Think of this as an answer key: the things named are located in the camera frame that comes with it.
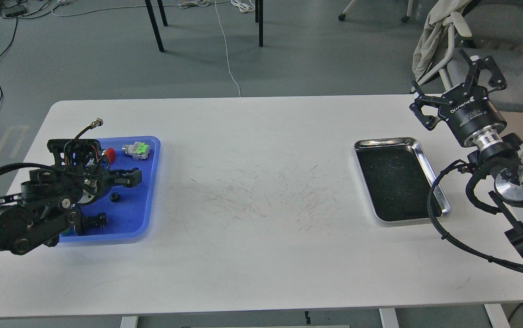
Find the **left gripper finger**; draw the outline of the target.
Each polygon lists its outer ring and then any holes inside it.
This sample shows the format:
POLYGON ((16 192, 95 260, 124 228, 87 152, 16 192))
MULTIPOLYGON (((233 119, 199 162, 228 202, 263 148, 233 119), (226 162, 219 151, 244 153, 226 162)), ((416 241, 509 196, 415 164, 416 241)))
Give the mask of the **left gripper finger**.
POLYGON ((142 183, 143 172, 139 168, 110 170, 107 177, 107 185, 134 188, 142 183))

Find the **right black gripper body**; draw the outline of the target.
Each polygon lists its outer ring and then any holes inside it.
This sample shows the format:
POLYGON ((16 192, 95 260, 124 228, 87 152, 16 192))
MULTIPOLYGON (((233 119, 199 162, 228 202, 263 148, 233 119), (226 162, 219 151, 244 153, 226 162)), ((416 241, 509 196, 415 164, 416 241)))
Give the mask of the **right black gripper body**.
POLYGON ((472 135, 484 128, 492 127, 501 133, 507 126, 488 95, 488 89, 482 86, 472 87, 464 95, 462 84, 443 93, 442 99, 447 100, 448 104, 440 106, 439 117, 445 119, 462 147, 473 147, 472 135))

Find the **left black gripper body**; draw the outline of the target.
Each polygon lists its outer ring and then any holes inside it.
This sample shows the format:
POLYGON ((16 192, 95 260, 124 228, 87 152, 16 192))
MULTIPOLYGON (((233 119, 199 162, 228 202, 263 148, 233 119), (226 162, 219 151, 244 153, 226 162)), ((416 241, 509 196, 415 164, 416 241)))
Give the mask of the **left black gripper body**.
POLYGON ((109 160, 98 139, 50 139, 47 148, 53 155, 53 167, 82 185, 78 204, 94 203, 109 191, 109 160))

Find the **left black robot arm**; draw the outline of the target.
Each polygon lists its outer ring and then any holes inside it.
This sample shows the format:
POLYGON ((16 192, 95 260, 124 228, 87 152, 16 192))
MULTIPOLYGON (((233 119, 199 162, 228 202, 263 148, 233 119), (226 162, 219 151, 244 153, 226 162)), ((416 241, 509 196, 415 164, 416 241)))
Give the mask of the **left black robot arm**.
POLYGON ((51 139, 53 165, 15 163, 0 167, 0 176, 29 169, 20 192, 0 196, 0 251, 25 255, 41 245, 57 245, 60 234, 83 234, 104 227, 105 213, 89 216, 82 208, 109 194, 115 186, 134 188, 142 181, 138 168, 111 169, 96 139, 51 139))

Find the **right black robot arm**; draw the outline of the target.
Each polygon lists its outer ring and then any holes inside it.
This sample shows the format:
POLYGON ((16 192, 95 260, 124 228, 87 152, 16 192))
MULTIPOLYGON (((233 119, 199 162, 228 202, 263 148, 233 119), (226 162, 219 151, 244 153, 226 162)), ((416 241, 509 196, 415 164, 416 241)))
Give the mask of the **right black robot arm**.
POLYGON ((465 194, 470 203, 489 214, 503 214, 512 228, 505 235, 523 259, 523 222, 517 220, 509 207, 523 208, 523 163, 518 155, 523 143, 515 133, 501 136, 507 122, 489 100, 489 90, 478 85, 482 70, 491 73, 489 85, 492 91, 503 91, 507 81, 492 56, 469 57, 463 49, 459 50, 468 64, 464 82, 452 87, 440 96, 424 94, 416 81, 414 102, 410 110, 424 128, 432 131, 444 121, 461 147, 475 147, 468 154, 468 161, 456 160, 442 170, 431 184, 426 207, 432 225, 443 240, 472 255, 495 263, 507 269, 523 273, 523 264, 499 259, 476 251, 456 239, 440 224, 434 214, 432 197, 442 177, 453 170, 470 173, 465 194))

